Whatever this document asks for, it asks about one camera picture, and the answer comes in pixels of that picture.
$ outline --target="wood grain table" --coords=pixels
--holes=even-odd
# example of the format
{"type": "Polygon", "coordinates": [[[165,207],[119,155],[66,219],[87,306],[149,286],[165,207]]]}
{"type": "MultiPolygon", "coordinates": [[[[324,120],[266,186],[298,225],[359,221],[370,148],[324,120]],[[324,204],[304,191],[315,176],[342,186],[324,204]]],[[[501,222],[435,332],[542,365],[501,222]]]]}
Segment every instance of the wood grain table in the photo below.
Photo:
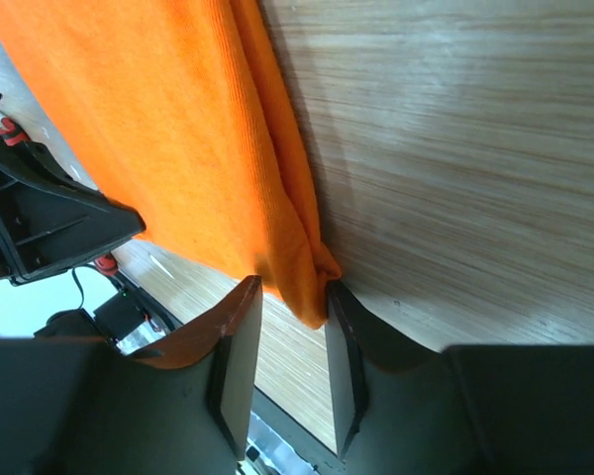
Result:
{"type": "MultiPolygon", "coordinates": [[[[263,0],[325,241],[419,342],[594,343],[594,0],[263,0]]],[[[88,180],[0,48],[4,108],[88,180]]],[[[149,243],[186,321],[234,282],[149,243]]],[[[264,302],[256,384],[334,448],[322,332],[264,302]]]]}

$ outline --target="orange microfiber cloth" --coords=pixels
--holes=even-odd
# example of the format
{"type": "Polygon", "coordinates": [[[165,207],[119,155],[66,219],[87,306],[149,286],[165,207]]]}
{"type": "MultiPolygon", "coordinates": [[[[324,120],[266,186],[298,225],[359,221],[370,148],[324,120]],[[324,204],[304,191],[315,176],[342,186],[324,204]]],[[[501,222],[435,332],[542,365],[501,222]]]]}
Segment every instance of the orange microfiber cloth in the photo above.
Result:
{"type": "Polygon", "coordinates": [[[0,41],[143,238],[325,321],[341,273],[254,0],[0,1],[0,41]]]}

